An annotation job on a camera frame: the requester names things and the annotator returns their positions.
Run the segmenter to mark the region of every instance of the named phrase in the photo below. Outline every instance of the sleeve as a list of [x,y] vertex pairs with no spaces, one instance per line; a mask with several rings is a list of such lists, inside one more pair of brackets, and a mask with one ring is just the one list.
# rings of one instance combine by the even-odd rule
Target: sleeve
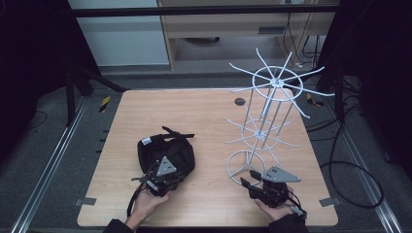
[[133,233],[133,231],[120,220],[112,219],[103,233]]
[[269,224],[270,233],[308,233],[305,220],[297,214],[287,215]]

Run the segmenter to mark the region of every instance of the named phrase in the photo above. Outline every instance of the wall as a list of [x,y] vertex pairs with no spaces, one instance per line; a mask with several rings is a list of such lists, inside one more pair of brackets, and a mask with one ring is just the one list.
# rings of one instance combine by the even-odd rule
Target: wall
[[[69,0],[72,9],[157,7],[155,0]],[[78,18],[98,66],[168,65],[160,17]]]

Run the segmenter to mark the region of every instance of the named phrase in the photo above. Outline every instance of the wooden table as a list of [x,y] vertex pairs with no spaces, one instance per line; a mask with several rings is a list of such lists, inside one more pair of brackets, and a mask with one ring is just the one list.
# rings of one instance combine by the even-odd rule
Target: wooden table
[[[141,177],[137,143],[148,136],[166,133],[161,126],[181,133],[194,133],[196,167],[172,193],[171,199],[145,221],[148,226],[266,226],[269,218],[250,199],[248,190],[235,183],[226,172],[228,158],[250,148],[239,139],[239,124],[245,120],[245,107],[234,104],[238,97],[249,101],[250,91],[227,89],[129,90],[120,105],[101,153],[86,197],[96,198],[94,206],[83,205],[80,226],[105,226],[112,218],[126,219],[126,208]],[[260,113],[264,99],[255,95],[253,113]],[[281,113],[287,107],[282,105]],[[337,223],[333,206],[322,207],[328,198],[324,178],[312,150],[301,116],[296,108],[291,123],[283,127],[282,141],[298,145],[292,148],[276,144],[281,168],[301,177],[301,183],[289,183],[308,212],[307,225],[332,226]],[[276,165],[268,151],[258,154],[268,166]],[[241,174],[249,179],[247,172]]]

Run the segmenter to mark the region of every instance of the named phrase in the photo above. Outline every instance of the hand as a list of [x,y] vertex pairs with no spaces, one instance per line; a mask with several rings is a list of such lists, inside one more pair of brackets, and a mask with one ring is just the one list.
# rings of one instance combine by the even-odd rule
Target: hand
[[[291,192],[293,192],[293,189],[288,186],[288,190],[290,192],[289,196],[292,198]],[[263,212],[265,212],[270,217],[272,221],[276,221],[284,216],[293,214],[293,211],[291,209],[292,202],[290,200],[286,201],[283,205],[277,208],[270,208],[259,199],[255,199],[255,203]]]
[[137,196],[134,202],[133,212],[125,224],[132,231],[136,231],[137,227],[139,227],[146,218],[151,216],[160,204],[169,200],[171,193],[172,192],[169,191],[163,197],[156,197],[151,194],[148,189],[143,189]]

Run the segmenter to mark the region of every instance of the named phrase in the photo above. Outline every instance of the gray floor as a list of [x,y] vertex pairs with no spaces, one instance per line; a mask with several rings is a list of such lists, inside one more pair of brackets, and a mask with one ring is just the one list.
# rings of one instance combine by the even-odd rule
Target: gray floor
[[[269,65],[283,65],[285,62],[280,45],[273,38],[221,38],[217,43],[191,39],[180,40],[176,67],[173,71],[149,68],[121,75],[116,72],[105,72],[105,76],[115,83],[133,89],[250,86],[251,77],[234,71],[228,63],[231,62],[237,67],[250,71],[261,68],[261,62],[256,56],[256,48],[259,48],[260,54]],[[293,69],[295,72],[304,72],[311,69],[311,64],[308,63],[301,69]],[[346,77],[346,79],[357,83],[357,78]],[[305,83],[305,87],[313,89],[316,82],[317,78],[313,78]],[[29,231],[101,232],[102,230],[102,227],[80,227],[77,224],[80,207],[74,206],[73,203],[77,198],[84,198],[86,195],[121,94],[99,83],[92,84],[95,91],[91,97],[81,97],[77,94],[77,103],[86,103],[83,116],[59,161],[57,170],[53,173],[50,185],[36,209],[36,215],[31,219]],[[98,113],[103,98],[109,95],[111,101],[106,112]],[[313,99],[324,103],[330,100],[315,95]],[[308,130],[316,127],[309,127],[310,125],[334,118],[327,106],[319,107],[307,103],[304,94],[299,96],[297,103],[307,115],[311,116],[310,119],[304,119]],[[347,108],[356,104],[358,104],[357,99],[350,98],[347,101]],[[12,159],[0,170],[0,232],[9,232],[16,222],[64,133],[67,114],[64,88],[45,95],[38,103],[38,111],[29,129],[12,151]],[[383,149],[360,112],[361,108],[347,115],[346,131],[337,140],[333,160],[353,161],[350,147],[345,142],[348,138],[351,139],[365,167],[383,186],[385,203],[393,212],[395,222],[401,230],[385,228],[385,224],[382,223],[382,213],[387,214],[387,212],[359,208],[341,198],[342,204],[335,207],[339,216],[338,224],[330,228],[310,227],[310,231],[412,232],[410,221],[412,182],[400,166],[385,162]],[[322,130],[309,133],[320,165],[328,162],[333,140],[319,140],[334,137],[337,129],[338,124],[333,123]],[[338,190],[350,200],[370,205],[368,188],[364,187],[361,178],[362,172],[342,165],[333,165],[332,170]],[[322,171],[331,197],[339,197],[331,186],[327,168],[323,168]],[[236,232],[239,231],[247,232],[248,229],[236,229]]]

